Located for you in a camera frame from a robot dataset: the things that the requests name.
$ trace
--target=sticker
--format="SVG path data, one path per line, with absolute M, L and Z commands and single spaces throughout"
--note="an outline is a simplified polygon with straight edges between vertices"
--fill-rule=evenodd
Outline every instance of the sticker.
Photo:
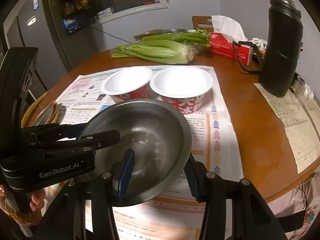
M 32 0 L 32 1 L 33 1 L 33 9 L 36 11 L 39 7 L 38 0 Z

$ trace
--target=white tissue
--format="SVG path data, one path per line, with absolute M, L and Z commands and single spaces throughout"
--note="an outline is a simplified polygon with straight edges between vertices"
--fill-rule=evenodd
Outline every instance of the white tissue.
M 223 33 L 231 36 L 236 42 L 247 41 L 240 23 L 236 22 L 234 19 L 222 15 L 212 15 L 211 19 L 213 31 L 215 33 Z

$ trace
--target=wooden chair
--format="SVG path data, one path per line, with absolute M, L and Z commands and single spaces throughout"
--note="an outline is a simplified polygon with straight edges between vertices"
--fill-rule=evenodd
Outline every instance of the wooden chair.
M 211 16 L 193 16 L 192 17 L 192 23 L 193 23 L 193 28 L 200 28 L 200 29 L 205 29 L 208 32 L 213 32 L 213 27 L 212 27 L 212 22 L 208 21 L 211 19 Z M 199 27 L 199 24 L 203 25 L 210 25 L 210 27 Z

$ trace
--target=round table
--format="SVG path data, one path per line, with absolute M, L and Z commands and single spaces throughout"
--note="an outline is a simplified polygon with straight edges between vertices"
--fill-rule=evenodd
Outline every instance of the round table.
M 136 58 L 111 58 L 112 50 L 95 54 L 63 77 L 41 101 L 30 123 L 78 75 L 103 70 L 159 65 Z M 196 56 L 190 65 L 214 67 L 236 132 L 244 177 L 270 202 L 303 182 L 320 165 L 320 157 L 298 174 L 297 165 L 281 120 L 254 83 L 257 75 L 244 73 L 237 62 L 212 54 Z

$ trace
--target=red tissue box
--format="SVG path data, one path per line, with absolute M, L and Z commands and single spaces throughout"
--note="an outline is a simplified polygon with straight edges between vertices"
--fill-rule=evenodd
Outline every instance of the red tissue box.
M 226 57 L 234 61 L 238 61 L 237 55 L 232 48 L 232 38 L 222 33 L 211 34 L 211 52 L 217 56 Z M 252 61 L 253 48 L 247 45 L 236 46 L 241 62 L 244 65 L 249 65 Z

